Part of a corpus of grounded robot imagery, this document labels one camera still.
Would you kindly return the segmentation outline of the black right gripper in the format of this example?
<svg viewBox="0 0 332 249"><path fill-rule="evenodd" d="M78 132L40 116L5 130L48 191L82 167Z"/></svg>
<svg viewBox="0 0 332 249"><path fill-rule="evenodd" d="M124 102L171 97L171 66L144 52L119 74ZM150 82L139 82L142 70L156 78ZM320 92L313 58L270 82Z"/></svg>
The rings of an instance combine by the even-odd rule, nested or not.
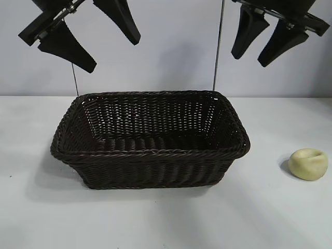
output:
<svg viewBox="0 0 332 249"><path fill-rule="evenodd" d="M279 21L268 43L260 53L258 62L266 67L280 55L291 48L304 43L308 39L309 30L318 36L323 36L330 28L324 20L309 13L309 9L315 0L247 0L239 2L240 18L237 35L231 50L235 59L241 58L248 47L268 26L265 12L279 19L291 23Z"/></svg>

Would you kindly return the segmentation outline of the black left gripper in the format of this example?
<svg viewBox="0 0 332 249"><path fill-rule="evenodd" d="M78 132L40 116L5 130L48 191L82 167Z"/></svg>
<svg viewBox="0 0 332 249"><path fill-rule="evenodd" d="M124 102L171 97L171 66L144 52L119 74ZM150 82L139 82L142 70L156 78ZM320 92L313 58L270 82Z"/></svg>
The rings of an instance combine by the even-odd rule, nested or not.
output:
<svg viewBox="0 0 332 249"><path fill-rule="evenodd" d="M84 2L81 0L32 0L42 11L18 36L32 46L41 33L57 25L69 13L74 13ZM140 42L141 34L134 22L126 0L94 0L93 4L103 11L133 44ZM97 65L94 58L76 40L66 24L58 24L51 33L40 40L38 49L61 57L88 73Z"/></svg>

